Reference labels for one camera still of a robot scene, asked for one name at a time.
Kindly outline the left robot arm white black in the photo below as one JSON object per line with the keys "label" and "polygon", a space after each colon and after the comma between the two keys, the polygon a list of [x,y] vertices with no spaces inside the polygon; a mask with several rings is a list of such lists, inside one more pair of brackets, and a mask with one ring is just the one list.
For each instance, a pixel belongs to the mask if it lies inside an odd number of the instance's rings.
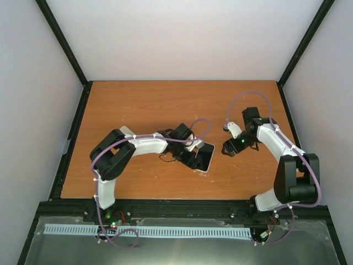
{"label": "left robot arm white black", "polygon": [[184,123],[176,129],[136,135],[128,127],[112,130],[91,151],[91,170],[95,174],[95,215],[102,222],[114,218],[116,179],[135,156],[171,153],[172,157],[191,169],[202,169],[206,163],[199,155],[205,144]]}

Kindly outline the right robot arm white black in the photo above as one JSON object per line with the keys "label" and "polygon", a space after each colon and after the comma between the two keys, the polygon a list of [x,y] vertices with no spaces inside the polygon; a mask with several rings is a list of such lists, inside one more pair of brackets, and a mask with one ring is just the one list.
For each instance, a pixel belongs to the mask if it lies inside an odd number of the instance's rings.
{"label": "right robot arm white black", "polygon": [[243,110],[242,117],[244,130],[234,122],[226,122],[223,129],[232,137],[223,143],[222,153],[233,157],[247,148],[257,150],[259,144],[264,144],[277,161],[273,188],[252,196],[251,206],[257,212],[276,213],[283,208],[319,205],[322,192],[318,156],[297,147],[282,133],[275,120],[261,117],[256,107]]}

